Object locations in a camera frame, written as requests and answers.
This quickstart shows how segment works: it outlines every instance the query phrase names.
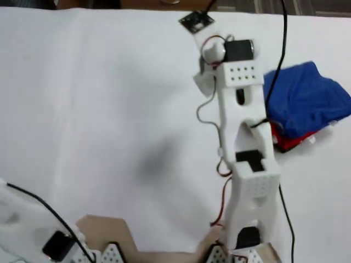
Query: blue cloth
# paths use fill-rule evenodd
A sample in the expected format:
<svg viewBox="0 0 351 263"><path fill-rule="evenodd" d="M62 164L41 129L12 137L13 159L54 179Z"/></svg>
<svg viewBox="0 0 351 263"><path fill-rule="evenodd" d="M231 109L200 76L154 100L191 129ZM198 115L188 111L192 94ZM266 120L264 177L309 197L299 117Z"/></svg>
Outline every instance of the blue cloth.
<svg viewBox="0 0 351 263"><path fill-rule="evenodd" d="M275 71L264 76L266 97ZM271 95L269 118L282 124L285 137L299 138L351 114L351 97L335 81L322 77L313 62L281 70Z"/></svg>

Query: white table surface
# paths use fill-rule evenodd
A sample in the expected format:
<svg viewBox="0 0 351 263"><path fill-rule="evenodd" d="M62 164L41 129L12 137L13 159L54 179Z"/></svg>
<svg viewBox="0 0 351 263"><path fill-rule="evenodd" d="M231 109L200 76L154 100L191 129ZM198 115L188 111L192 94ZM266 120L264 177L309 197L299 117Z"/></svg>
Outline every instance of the white table surface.
<svg viewBox="0 0 351 263"><path fill-rule="evenodd" d="M185 13L0 8L0 174L71 221L123 217L140 250L193 251L218 213L217 137L196 121ZM276 67L282 17L214 13ZM351 92L351 19L289 17L284 66L308 60ZM217 116L217 105L206 110ZM348 262L351 118L282 156L296 262ZM274 245L290 262L282 210Z"/></svg>

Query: black circuit board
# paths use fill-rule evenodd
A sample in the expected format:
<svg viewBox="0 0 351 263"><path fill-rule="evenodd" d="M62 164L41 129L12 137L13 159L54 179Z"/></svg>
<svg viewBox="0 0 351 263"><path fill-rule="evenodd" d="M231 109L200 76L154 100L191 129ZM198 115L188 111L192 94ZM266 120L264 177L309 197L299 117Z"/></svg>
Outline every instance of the black circuit board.
<svg viewBox="0 0 351 263"><path fill-rule="evenodd" d="M196 34L203 30L210 24L214 23L213 18L208 16L205 12L194 11L186 17L179 20L179 22L192 34Z"/></svg>

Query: cardboard piece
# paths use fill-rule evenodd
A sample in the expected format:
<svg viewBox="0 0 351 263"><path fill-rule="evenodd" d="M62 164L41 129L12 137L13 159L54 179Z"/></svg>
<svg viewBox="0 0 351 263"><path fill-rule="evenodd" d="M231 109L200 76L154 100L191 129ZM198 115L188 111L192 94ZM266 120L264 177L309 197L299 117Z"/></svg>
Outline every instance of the cardboard piece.
<svg viewBox="0 0 351 263"><path fill-rule="evenodd" d="M191 253L140 252L135 245L132 234L123 219L105 218L87 215L77 222L77 226L86 237L90 249L104 251L109 242L118 242L128 263L201 263L211 244L219 238L221 227L210 229L207 236ZM257 249L263 263L280 262L271 245Z"/></svg>

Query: red cloth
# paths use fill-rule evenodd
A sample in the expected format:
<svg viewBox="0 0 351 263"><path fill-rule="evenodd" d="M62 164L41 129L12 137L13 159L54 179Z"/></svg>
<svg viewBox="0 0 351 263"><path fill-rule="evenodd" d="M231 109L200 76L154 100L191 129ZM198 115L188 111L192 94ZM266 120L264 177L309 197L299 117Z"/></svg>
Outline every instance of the red cloth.
<svg viewBox="0 0 351 263"><path fill-rule="evenodd" d="M304 136L302 136L300 138L291 139L291 138L283 137L278 132L276 124L271 123L270 126L272 129L272 136L275 136L277 139L277 143L275 143L275 146L283 153L293 149L294 147L299 145L303 140L305 140L306 138L308 138L316 133L314 131L314 132L306 133Z"/></svg>

